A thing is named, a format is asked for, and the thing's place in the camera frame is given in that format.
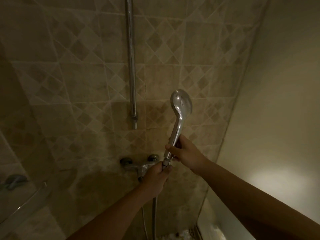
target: beige tile wall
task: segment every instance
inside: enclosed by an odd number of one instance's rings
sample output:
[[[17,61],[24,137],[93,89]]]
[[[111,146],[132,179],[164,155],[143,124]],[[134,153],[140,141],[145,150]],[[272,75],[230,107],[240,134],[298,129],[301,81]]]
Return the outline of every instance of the beige tile wall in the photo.
[[[30,131],[36,143],[27,146],[7,137],[18,153],[44,146],[43,136],[48,161],[75,172],[61,186],[65,197],[55,199],[61,207],[63,199],[74,202],[75,221],[83,224],[136,185],[119,158],[163,154],[175,89],[186,90],[194,105],[184,134],[215,161],[265,4],[134,0],[139,120],[133,131],[124,0],[1,0],[0,60],[11,62],[27,98],[18,93],[14,103],[31,105],[20,114],[33,113],[41,131]],[[7,110],[16,111],[0,107],[0,116]],[[26,162],[26,168],[39,163]],[[206,191],[202,179],[175,164],[159,196],[158,235],[194,225]],[[65,227],[57,205],[51,210],[67,236],[77,228]],[[141,224],[138,214],[126,237],[142,239]]]

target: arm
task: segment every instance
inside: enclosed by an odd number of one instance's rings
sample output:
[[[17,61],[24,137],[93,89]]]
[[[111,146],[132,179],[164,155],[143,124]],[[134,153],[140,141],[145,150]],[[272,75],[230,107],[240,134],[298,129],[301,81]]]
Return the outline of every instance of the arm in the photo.
[[[162,191],[171,170],[162,171],[162,162],[152,166],[142,183],[67,240],[122,239],[139,209]]]
[[[209,184],[254,238],[320,239],[320,225],[208,160],[185,136],[180,143],[181,149],[165,148]]]

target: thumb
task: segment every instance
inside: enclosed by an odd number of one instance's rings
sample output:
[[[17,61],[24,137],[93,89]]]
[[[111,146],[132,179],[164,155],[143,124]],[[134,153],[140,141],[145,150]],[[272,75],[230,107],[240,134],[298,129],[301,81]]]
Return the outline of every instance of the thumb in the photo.
[[[172,153],[174,156],[180,157],[182,149],[176,148],[175,146],[169,144],[165,145],[164,147],[168,150],[168,152]]]
[[[163,180],[166,180],[169,177],[169,174],[171,173],[171,171],[172,171],[172,165],[169,165],[161,172],[161,176]]]

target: right hand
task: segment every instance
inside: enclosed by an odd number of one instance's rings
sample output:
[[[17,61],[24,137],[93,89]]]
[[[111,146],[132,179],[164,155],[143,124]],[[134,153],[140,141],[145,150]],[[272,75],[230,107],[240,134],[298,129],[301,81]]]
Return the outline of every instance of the right hand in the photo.
[[[195,174],[199,174],[201,166],[208,160],[199,149],[184,135],[180,135],[181,148],[172,145],[165,145],[165,149],[174,155],[176,161],[190,168]]]

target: handheld shower head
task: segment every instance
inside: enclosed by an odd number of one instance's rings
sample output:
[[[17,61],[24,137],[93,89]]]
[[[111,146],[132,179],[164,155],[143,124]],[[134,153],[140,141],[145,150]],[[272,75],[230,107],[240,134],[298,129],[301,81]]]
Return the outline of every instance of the handheld shower head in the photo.
[[[178,89],[171,94],[170,102],[177,117],[169,140],[169,144],[174,146],[181,134],[185,119],[192,113],[192,102],[189,95],[182,89]],[[162,165],[164,167],[168,166],[172,157],[173,155],[166,150]]]

